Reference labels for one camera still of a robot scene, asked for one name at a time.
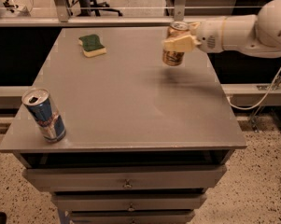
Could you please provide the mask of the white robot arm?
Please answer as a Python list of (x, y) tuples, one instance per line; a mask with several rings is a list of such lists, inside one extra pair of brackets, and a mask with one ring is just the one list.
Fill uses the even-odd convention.
[(166, 38), (166, 51), (205, 53), (238, 51), (260, 58), (281, 57), (281, 0), (263, 6), (257, 15), (222, 16), (188, 23), (189, 30)]

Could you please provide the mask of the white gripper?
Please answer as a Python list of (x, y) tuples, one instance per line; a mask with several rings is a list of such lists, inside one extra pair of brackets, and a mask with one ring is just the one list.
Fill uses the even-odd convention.
[(223, 51), (223, 22), (223, 17), (208, 19), (201, 24), (199, 22), (190, 22), (191, 35), (166, 38), (162, 41), (162, 47), (166, 51), (190, 52), (198, 46), (200, 50), (206, 53), (220, 53)]

